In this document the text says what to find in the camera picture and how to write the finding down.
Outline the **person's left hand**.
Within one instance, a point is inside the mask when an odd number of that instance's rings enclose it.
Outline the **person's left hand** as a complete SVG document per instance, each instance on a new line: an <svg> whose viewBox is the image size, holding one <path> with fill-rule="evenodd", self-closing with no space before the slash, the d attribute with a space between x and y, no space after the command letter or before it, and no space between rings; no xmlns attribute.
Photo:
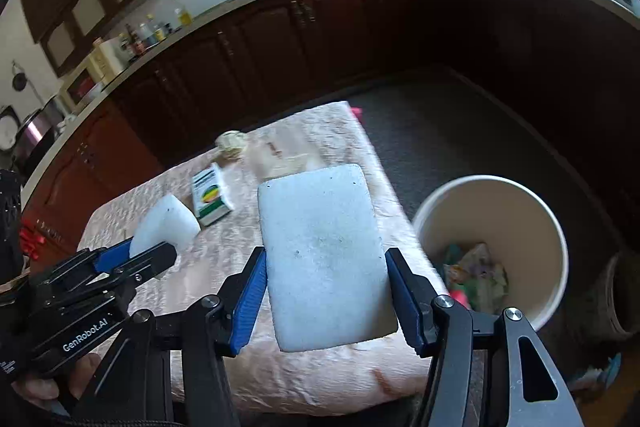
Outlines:
<svg viewBox="0 0 640 427"><path fill-rule="evenodd" d="M21 381L13 383L12 388L21 398L36 407L61 414L61 393L69 393L79 400L96 373L101 360L99 353L90 352L76 362L70 375L62 376L58 381L27 375Z"/></svg>

